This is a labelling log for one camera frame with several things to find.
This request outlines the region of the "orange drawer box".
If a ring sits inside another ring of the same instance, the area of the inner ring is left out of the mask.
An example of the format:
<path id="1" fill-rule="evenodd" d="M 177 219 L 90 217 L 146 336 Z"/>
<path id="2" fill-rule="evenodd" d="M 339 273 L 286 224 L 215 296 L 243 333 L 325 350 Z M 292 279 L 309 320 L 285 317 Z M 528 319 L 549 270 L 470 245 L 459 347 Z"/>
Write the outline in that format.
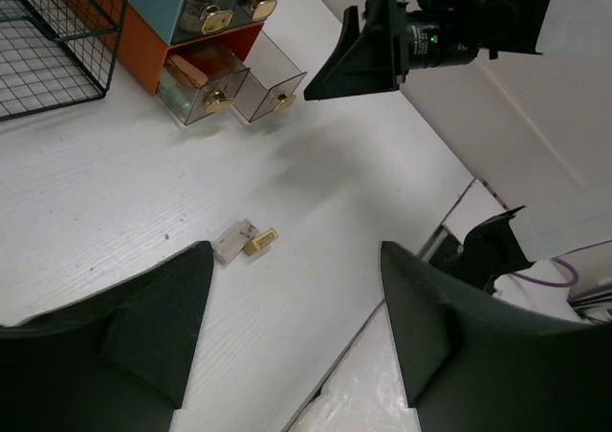
<path id="1" fill-rule="evenodd" d="M 108 48 L 116 48 L 120 63 L 149 93 L 158 87 L 162 67 L 169 54 L 178 49 L 206 40 L 221 40 L 240 59 L 245 60 L 260 34 L 265 20 L 242 28 L 204 36 L 195 40 L 170 45 L 144 21 L 128 0 L 64 0 L 84 24 L 108 29 L 121 26 L 119 36 L 102 39 Z"/>

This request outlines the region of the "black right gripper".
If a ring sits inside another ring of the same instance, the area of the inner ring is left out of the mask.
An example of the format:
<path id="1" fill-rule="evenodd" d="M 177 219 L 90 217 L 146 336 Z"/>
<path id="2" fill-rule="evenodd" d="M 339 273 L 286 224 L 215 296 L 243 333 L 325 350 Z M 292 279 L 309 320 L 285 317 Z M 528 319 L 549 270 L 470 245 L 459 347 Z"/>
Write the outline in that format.
<path id="1" fill-rule="evenodd" d="M 411 70 L 466 65 L 478 54 L 451 11 L 408 11 L 405 0 L 366 0 L 344 11 L 339 41 L 303 92 L 307 101 L 396 91 Z"/>

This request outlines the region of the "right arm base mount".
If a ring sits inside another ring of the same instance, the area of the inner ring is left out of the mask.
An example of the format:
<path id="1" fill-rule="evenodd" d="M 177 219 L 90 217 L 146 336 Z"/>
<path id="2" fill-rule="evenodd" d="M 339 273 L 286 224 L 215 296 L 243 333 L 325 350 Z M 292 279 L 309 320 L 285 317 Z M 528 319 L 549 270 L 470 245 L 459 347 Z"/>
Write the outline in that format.
<path id="1" fill-rule="evenodd" d="M 493 293 L 502 276 L 523 277 L 539 262 L 565 267 L 564 257 L 611 243 L 611 205 L 555 203 L 520 206 L 481 222 L 457 250 L 429 263 L 479 290 Z"/>

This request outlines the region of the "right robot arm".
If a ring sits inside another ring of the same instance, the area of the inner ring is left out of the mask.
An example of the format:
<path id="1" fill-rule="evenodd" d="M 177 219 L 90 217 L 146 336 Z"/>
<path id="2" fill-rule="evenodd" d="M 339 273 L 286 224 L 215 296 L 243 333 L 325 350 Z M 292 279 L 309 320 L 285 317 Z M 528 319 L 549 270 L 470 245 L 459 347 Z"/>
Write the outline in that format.
<path id="1" fill-rule="evenodd" d="M 339 42 L 305 100 L 393 92 L 408 73 L 471 63 L 481 51 L 611 54 L 611 0 L 366 0 L 344 11 Z"/>

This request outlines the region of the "small grey eraser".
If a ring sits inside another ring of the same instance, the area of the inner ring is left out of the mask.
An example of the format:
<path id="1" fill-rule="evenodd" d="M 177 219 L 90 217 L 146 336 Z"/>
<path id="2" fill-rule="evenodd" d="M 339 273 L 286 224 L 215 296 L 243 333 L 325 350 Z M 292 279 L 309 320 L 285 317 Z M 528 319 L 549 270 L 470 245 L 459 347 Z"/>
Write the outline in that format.
<path id="1" fill-rule="evenodd" d="M 222 266 L 231 263 L 259 230 L 248 219 L 235 222 L 212 245 L 213 256 Z"/>

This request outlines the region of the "orange highlighter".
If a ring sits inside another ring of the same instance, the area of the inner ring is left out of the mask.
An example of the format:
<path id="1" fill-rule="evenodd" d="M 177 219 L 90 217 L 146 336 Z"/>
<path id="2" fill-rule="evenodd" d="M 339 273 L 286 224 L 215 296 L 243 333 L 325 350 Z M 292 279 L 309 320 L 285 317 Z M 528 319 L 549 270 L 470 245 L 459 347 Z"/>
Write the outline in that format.
<path id="1" fill-rule="evenodd" d="M 208 83 L 208 76 L 178 54 L 172 54 L 168 62 L 175 67 L 195 88 L 202 88 Z"/>

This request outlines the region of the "teal drawer box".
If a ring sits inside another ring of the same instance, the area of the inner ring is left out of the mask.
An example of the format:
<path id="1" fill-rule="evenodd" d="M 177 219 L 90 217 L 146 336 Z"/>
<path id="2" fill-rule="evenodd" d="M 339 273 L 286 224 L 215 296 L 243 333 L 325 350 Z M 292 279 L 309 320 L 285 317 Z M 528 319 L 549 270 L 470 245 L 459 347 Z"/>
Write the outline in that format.
<path id="1" fill-rule="evenodd" d="M 278 0 L 128 0 L 167 44 L 234 30 L 266 20 Z"/>

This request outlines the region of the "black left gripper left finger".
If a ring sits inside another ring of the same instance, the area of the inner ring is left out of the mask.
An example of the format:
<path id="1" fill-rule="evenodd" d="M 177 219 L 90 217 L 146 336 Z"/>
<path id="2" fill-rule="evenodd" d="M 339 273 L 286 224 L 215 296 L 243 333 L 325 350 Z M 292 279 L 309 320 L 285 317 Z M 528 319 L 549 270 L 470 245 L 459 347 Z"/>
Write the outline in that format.
<path id="1" fill-rule="evenodd" d="M 212 275 L 212 246 L 201 241 L 111 288 L 2 327 L 2 430 L 169 430 Z"/>

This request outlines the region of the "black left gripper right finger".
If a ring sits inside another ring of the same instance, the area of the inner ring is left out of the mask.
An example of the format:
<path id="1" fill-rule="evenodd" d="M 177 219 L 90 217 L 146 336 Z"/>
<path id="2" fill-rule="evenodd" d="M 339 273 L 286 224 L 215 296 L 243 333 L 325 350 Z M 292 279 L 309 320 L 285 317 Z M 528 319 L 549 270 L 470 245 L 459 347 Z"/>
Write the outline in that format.
<path id="1" fill-rule="evenodd" d="M 530 312 L 381 246 L 408 405 L 424 431 L 607 431 L 611 328 Z"/>

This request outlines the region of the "small beige eraser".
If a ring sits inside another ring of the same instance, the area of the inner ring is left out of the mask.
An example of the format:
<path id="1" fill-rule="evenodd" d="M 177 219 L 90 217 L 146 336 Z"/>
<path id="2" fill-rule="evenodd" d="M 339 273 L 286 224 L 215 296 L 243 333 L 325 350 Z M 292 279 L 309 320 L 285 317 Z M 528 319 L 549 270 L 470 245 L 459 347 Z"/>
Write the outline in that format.
<path id="1" fill-rule="evenodd" d="M 257 252 L 264 250 L 271 243 L 278 239 L 278 233 L 274 228 L 256 234 L 249 242 L 243 247 L 243 252 L 248 256 L 253 256 Z"/>

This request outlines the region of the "clear drawer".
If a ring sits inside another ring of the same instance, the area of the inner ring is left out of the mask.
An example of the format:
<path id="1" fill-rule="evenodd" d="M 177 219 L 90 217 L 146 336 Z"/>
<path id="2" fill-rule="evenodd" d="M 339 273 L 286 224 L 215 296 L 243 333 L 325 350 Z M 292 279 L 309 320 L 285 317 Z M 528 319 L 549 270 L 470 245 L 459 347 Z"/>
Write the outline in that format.
<path id="1" fill-rule="evenodd" d="M 244 63 L 249 72 L 233 108 L 247 124 L 287 110 L 307 75 L 265 32 L 257 36 Z"/>
<path id="2" fill-rule="evenodd" d="M 223 41 L 206 40 L 166 58 L 157 96 L 189 126 L 231 108 L 249 74 L 250 69 Z"/>

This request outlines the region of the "green highlighter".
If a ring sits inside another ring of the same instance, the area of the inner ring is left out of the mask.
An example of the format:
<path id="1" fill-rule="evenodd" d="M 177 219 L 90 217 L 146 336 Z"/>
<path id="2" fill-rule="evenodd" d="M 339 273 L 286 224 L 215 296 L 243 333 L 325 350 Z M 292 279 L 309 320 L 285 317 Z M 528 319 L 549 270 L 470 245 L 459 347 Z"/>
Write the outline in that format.
<path id="1" fill-rule="evenodd" d="M 169 103 L 175 110 L 182 114 L 191 111 L 197 91 L 191 86 L 184 85 L 168 71 L 161 74 L 158 96 Z"/>

